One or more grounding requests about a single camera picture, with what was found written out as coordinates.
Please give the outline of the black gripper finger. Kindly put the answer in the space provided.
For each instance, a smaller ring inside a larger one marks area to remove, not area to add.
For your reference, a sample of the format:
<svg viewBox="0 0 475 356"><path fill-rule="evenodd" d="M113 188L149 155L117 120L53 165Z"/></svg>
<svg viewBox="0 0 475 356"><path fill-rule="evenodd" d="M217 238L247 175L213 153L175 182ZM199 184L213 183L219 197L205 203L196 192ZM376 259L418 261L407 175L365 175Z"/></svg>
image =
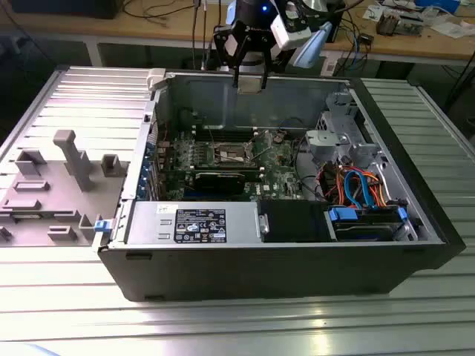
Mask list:
<svg viewBox="0 0 475 356"><path fill-rule="evenodd" d="M230 39L233 39L236 44L233 54L226 49L226 43ZM245 57L245 25L215 26L213 40L220 64L234 71L233 87L237 88L240 66Z"/></svg>
<svg viewBox="0 0 475 356"><path fill-rule="evenodd" d="M257 45L257 51L263 55L263 75L261 80L261 89L266 88L269 72L272 69L271 49L275 44L272 36L263 36Z"/></svg>

